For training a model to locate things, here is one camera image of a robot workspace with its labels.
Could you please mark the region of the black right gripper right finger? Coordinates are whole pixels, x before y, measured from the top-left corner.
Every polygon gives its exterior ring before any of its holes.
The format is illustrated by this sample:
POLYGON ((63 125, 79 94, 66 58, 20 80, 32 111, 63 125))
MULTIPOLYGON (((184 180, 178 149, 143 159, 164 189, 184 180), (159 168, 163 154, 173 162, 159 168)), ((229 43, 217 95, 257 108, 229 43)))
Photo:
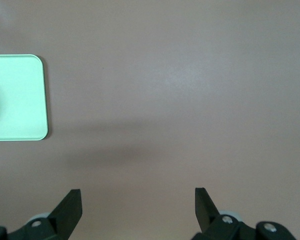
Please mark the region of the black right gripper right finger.
POLYGON ((195 189, 195 215, 201 232, 194 240, 294 240, 283 225, 260 221, 254 228, 230 214, 221 214, 204 187, 195 189))

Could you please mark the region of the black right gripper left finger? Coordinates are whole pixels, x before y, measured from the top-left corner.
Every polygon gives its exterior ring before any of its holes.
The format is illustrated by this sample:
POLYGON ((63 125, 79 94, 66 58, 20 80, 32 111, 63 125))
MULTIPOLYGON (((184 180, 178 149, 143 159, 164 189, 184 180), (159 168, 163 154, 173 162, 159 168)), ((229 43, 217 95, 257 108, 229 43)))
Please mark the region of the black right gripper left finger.
POLYGON ((8 233, 0 226, 0 240, 67 240, 83 213, 80 189, 72 189, 47 217, 36 217, 8 233))

